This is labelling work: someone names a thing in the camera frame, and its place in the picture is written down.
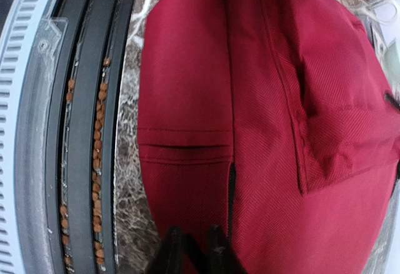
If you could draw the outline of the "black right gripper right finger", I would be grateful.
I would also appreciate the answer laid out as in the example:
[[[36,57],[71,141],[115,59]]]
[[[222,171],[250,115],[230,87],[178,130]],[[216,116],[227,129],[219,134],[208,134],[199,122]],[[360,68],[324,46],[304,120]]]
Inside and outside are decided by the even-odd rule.
[[[207,248],[208,273],[247,273],[220,226],[210,227]]]

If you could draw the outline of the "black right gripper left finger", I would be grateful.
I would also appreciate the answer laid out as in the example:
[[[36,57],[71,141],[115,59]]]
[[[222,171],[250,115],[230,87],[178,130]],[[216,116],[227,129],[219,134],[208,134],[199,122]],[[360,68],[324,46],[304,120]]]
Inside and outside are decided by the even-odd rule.
[[[177,226],[168,229],[160,247],[146,268],[146,274],[178,274],[183,272],[184,238]]]

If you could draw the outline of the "red student backpack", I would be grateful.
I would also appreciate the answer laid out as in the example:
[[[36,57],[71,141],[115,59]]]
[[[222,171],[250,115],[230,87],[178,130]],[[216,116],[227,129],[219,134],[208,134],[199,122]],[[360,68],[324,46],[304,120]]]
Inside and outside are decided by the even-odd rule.
[[[163,239],[208,273],[220,226],[247,273],[361,273],[398,180],[399,109],[336,0],[160,0],[137,142]]]

